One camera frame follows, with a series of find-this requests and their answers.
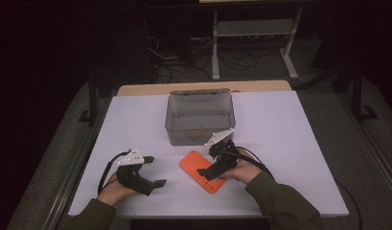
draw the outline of clear plastic box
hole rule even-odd
[[[168,102],[165,127],[173,146],[202,146],[213,133],[235,127],[229,90],[177,92]]]

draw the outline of white table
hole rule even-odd
[[[296,93],[234,92],[232,97],[237,122],[235,144],[257,154],[279,183],[294,187],[323,217],[348,215]],[[70,207],[70,216],[79,214],[89,199],[96,197],[106,163],[116,154],[136,147],[144,155],[155,157],[152,164],[142,167],[142,177],[168,181],[150,196],[130,196],[120,204],[117,215],[132,219],[261,216],[241,182],[228,180],[210,195],[178,166],[189,151],[206,155],[208,149],[170,144],[164,127],[168,98],[169,95],[113,98]],[[115,162],[109,174],[116,169]]]

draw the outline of orange phone case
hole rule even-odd
[[[214,194],[226,181],[225,178],[208,181],[196,170],[207,169],[212,164],[205,159],[198,151],[190,151],[179,163],[180,167],[188,173],[205,191]]]

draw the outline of sleeve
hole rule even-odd
[[[276,183],[265,172],[253,178],[245,189],[261,213],[270,215],[275,229],[324,229],[319,212],[302,195],[290,186]]]
[[[98,199],[91,199],[80,214],[71,218],[64,226],[64,230],[104,230],[115,216],[116,209]]]

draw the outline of human hand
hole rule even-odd
[[[244,149],[237,148],[237,150],[240,152],[240,154],[252,158],[252,156],[249,155]],[[224,172],[220,177],[232,177],[237,180],[240,180],[244,184],[248,184],[253,178],[255,178],[255,176],[257,176],[261,172],[262,170],[259,169],[257,166],[254,166],[252,163],[239,159],[236,167]]]
[[[139,193],[122,185],[118,181],[116,173],[114,173],[111,175],[111,177],[108,179],[108,182],[106,182],[106,185],[98,194],[97,199],[102,203],[106,203],[114,207],[127,196],[136,194]]]

